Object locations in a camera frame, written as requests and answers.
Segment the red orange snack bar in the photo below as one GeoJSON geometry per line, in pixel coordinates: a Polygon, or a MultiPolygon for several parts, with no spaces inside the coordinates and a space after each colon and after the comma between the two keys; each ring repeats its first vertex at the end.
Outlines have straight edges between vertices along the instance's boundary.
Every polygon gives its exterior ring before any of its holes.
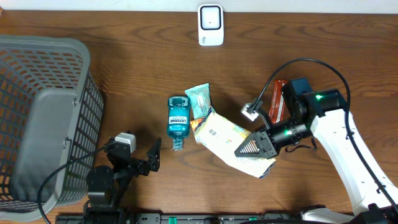
{"type": "Polygon", "coordinates": [[[285,101],[282,96],[282,87],[287,84],[286,80],[274,80],[274,89],[269,110],[269,117],[273,124],[278,123],[284,117],[285,101]]]}

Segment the yellow snack bag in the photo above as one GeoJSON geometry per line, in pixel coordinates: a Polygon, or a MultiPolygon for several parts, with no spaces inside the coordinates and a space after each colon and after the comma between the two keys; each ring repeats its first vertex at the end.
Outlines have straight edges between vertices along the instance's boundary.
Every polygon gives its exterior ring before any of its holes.
{"type": "Polygon", "coordinates": [[[251,132],[218,113],[211,112],[193,133],[197,143],[205,146],[228,166],[253,177],[261,179],[267,176],[275,165],[275,159],[236,157],[235,150],[251,132]]]}

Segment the small orange snack packet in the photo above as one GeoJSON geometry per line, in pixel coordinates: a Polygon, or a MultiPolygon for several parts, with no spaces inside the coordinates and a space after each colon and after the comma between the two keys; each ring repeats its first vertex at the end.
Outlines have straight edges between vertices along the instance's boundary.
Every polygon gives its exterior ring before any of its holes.
{"type": "Polygon", "coordinates": [[[202,125],[205,121],[206,121],[206,117],[194,119],[193,121],[191,121],[191,122],[190,122],[190,126],[191,126],[193,132],[195,132],[198,128],[200,128],[201,125],[202,125]]]}

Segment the teal mouthwash bottle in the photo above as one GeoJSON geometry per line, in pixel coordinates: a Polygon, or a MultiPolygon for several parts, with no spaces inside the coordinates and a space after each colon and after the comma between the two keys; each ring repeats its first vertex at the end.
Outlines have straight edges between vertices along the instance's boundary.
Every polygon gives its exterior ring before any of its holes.
{"type": "Polygon", "coordinates": [[[183,140],[189,136],[190,99],[187,96],[172,96],[168,99],[169,117],[167,135],[172,138],[174,151],[183,149],[183,140]]]}

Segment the pale teal snack packet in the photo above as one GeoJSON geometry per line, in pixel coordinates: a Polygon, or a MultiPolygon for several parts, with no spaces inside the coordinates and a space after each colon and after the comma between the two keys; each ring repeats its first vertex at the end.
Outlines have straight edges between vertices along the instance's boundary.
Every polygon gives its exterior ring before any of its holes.
{"type": "Polygon", "coordinates": [[[204,83],[185,90],[185,94],[190,99],[194,119],[206,117],[209,110],[212,110],[210,85],[204,83]]]}

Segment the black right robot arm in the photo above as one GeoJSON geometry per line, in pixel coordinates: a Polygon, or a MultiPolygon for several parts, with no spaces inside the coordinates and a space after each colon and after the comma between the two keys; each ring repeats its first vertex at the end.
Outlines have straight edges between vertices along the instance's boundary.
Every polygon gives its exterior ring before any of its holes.
{"type": "Polygon", "coordinates": [[[332,212],[323,205],[301,210],[279,223],[397,223],[397,187],[380,168],[363,141],[348,103],[337,89],[313,91],[306,78],[289,80],[282,87],[290,118],[272,123],[254,103],[241,112],[264,125],[235,150],[237,157],[271,159],[282,148],[314,137],[324,147],[349,195],[352,215],[332,212]]]}

